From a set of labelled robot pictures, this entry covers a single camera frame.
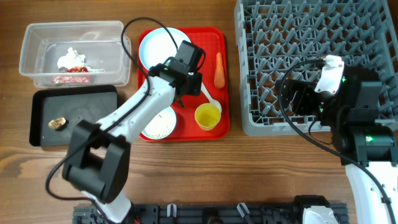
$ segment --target orange carrot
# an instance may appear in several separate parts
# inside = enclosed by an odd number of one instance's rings
[[[217,88],[223,88],[225,86],[225,75],[223,66],[223,57],[218,52],[216,55],[216,72],[214,74],[214,85]]]

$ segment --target wood grain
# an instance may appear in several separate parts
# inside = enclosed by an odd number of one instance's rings
[[[242,132],[235,3],[235,0],[1,1],[0,223],[70,223],[73,206],[77,205],[55,200],[44,190],[48,172],[65,155],[66,147],[48,150],[29,144],[32,95],[38,89],[31,79],[18,72],[26,27],[35,22],[119,20],[126,23],[139,16],[154,17],[170,27],[215,26],[225,34],[231,131],[219,141],[151,144],[137,140],[132,147],[126,184],[126,194],[134,203],[289,202],[295,195],[318,194],[347,203],[351,222],[356,223],[353,194],[338,158],[298,136],[251,138]],[[127,31],[135,53],[139,34],[152,27],[156,26],[141,22]],[[136,91],[136,67],[132,69],[130,83],[118,91],[125,98]],[[330,139],[329,133],[315,136],[324,141]],[[59,174],[52,188],[59,194],[79,195]]]

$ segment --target transparent container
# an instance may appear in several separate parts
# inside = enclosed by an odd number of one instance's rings
[[[30,77],[39,88],[112,84],[123,86],[129,82],[131,61],[121,45],[123,23],[120,21],[53,22],[31,24],[22,43],[19,73]],[[131,52],[131,42],[124,37]],[[72,47],[85,55],[85,65],[100,72],[65,73],[57,62]],[[76,82],[84,77],[86,82]],[[66,78],[72,82],[59,83]]]

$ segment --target white bowl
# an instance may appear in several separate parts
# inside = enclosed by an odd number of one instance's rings
[[[188,36],[182,31],[171,27],[167,29],[172,34],[178,46],[181,45],[183,40],[191,42]],[[139,59],[147,70],[158,63],[164,63],[169,57],[174,57],[176,53],[177,49],[164,28],[159,28],[148,33],[142,40],[138,50]]]
[[[149,139],[159,140],[169,136],[177,124],[177,116],[170,106],[160,113],[141,132]]]

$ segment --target yellow cup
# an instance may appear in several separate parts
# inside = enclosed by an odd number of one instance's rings
[[[220,121],[221,112],[212,103],[204,103],[195,111],[195,120],[205,131],[212,130]]]

